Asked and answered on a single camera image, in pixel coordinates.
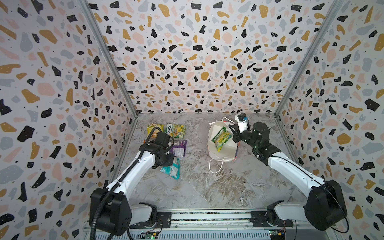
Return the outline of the purple snack packet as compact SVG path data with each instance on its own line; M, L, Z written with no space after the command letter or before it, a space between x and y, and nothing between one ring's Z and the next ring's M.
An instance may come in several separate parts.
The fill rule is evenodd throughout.
M170 153L174 154L177 158L184 158L186 155L187 140L175 141L170 149Z

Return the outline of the yellow green snack packet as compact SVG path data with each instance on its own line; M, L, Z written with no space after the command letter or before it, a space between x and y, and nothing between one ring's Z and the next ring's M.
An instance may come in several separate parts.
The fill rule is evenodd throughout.
M147 125L147 136L150 136L150 139L155 139L159 132L164 131L163 124L149 124Z

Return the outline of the teal snack packet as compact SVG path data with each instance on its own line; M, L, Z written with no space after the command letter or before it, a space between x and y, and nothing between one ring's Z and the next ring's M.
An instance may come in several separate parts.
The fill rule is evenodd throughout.
M161 172L171 176L175 180L178 180L180 178L180 159L174 159L174 162L171 166L162 167Z

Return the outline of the green white snack packet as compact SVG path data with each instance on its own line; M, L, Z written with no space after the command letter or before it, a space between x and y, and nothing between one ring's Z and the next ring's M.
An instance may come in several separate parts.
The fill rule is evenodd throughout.
M222 150L222 147L232 138L232 134L226 127L222 127L219 132L212 138L212 142L215 143L218 152Z

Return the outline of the red paper bag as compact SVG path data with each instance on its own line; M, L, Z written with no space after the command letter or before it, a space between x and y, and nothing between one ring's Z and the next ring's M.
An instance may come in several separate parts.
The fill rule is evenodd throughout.
M209 171L212 174L219 173L225 162L231 162L237 158L239 144L233 141L234 133L230 129L230 125L234 124L235 123L227 117L223 117L221 121L210 123L211 127L209 130L207 145L210 156ZM212 170L212 161L221 163L218 170Z

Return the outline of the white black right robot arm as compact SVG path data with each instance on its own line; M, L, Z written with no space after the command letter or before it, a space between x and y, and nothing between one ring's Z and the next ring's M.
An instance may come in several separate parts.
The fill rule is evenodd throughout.
M326 181L310 173L270 143L270 130L264 123L248 121L229 126L235 143L252 147L254 156L267 167L279 172L306 197L303 203L277 201L267 207L266 222L278 226L280 222L303 221L315 229L325 231L348 216L342 188L334 180Z

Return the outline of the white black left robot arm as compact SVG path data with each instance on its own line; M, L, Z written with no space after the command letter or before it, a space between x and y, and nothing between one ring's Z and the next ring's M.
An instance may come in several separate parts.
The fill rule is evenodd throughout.
M174 154L170 153L175 140L170 135L158 132L140 146L129 166L114 181L104 188L97 188L91 194L90 239L96 239L96 231L109 233L109 239L129 233L129 228L156 228L157 207L148 203L130 205L129 199L136 186L149 169L170 167Z

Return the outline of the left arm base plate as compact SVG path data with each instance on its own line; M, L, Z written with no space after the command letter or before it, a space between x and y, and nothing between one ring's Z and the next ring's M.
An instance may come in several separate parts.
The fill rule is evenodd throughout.
M172 212L157 212L148 221L130 225L130 229L169 229L171 227Z

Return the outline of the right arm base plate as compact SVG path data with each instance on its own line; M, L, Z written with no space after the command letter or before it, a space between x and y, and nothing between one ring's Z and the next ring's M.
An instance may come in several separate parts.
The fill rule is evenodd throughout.
M263 227L263 228L282 228L282 227L293 227L294 223L292 220L281 220L277 217L277 214L274 210L264 210L264 211L251 211L250 222L253 224L253 227Z

